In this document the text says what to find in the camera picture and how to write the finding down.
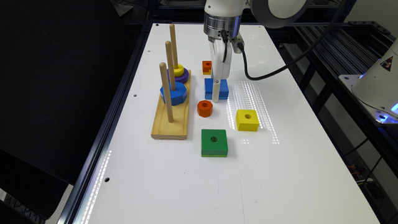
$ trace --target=orange cylinder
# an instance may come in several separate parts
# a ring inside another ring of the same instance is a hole
[[[203,100],[198,103],[198,114],[204,118],[210,116],[213,112],[213,104],[210,101]]]

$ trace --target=small orange cube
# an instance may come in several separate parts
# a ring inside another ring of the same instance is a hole
[[[198,114],[204,118],[210,116],[213,112],[213,104],[210,101],[203,100],[198,103]]]
[[[210,72],[211,70],[211,61],[202,61],[202,70],[203,72]]]

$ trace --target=blue block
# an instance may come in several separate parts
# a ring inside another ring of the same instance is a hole
[[[163,92],[163,87],[160,88],[160,94],[162,95],[162,100],[164,102],[164,92]],[[170,90],[170,95],[172,99],[172,106],[177,106],[181,103],[183,103],[188,96],[187,88],[183,83],[175,82],[175,91]]]
[[[227,100],[229,94],[228,83],[225,79],[221,80],[219,100]],[[211,100],[213,98],[213,79],[205,78],[205,99]]]

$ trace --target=black cable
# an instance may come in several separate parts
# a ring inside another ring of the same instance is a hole
[[[299,60],[301,60],[302,58],[304,58],[308,53],[310,53],[322,40],[323,38],[325,38],[325,36],[329,33],[329,31],[331,30],[331,28],[335,25],[336,21],[339,19],[339,17],[341,16],[341,13],[343,12],[344,6],[346,5],[347,0],[342,0],[335,16],[333,17],[333,19],[330,21],[328,27],[325,29],[325,31],[323,31],[322,35],[319,36],[319,38],[307,49],[305,50],[300,56],[298,56],[296,59],[294,59],[293,61],[291,61],[289,64],[283,66],[282,68],[275,70],[267,75],[263,75],[260,77],[251,77],[248,74],[248,62],[246,60],[246,54],[244,52],[244,46],[242,43],[238,44],[238,48],[242,51],[242,55],[243,55],[243,62],[244,62],[244,73],[246,75],[246,77],[250,80],[253,81],[257,81],[257,80],[263,80],[265,78],[269,78],[271,76],[274,76],[280,72],[283,72],[284,70],[290,68],[292,65],[296,64]]]
[[[398,212],[386,224],[389,224],[397,215],[398,215]]]
[[[344,158],[348,155],[350,155],[351,153],[355,152],[357,149],[359,149],[363,144],[365,144],[369,139],[366,138],[363,142],[361,142],[359,145],[357,145],[353,150],[351,150],[350,152],[347,152],[346,154],[344,154],[341,158]]]
[[[374,167],[372,168],[372,170],[368,173],[368,175],[366,176],[365,180],[362,182],[363,185],[365,185],[366,181],[369,179],[370,175],[373,173],[373,171],[375,170],[375,168],[377,167],[377,165],[379,165],[379,162],[381,161],[382,157],[379,158],[379,160],[376,162],[376,164],[374,165]]]
[[[227,49],[228,49],[228,36],[226,35],[225,30],[221,31],[221,37],[223,38],[223,42],[225,43],[225,48],[224,48],[224,59],[223,59],[223,63],[226,60],[226,53],[227,53]]]

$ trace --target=yellow block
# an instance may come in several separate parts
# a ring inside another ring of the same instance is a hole
[[[178,65],[178,68],[174,69],[174,76],[181,77],[184,74],[184,67],[182,65]]]
[[[172,107],[174,121],[171,123],[167,118],[166,104],[163,102],[162,96],[159,96],[154,125],[150,134],[153,139],[184,140],[187,138],[191,70],[188,72],[190,77],[184,83],[188,96],[183,103]]]
[[[238,110],[236,112],[238,131],[257,131],[260,125],[255,110]]]
[[[209,70],[209,72],[203,72],[204,75],[211,75],[211,69]]]

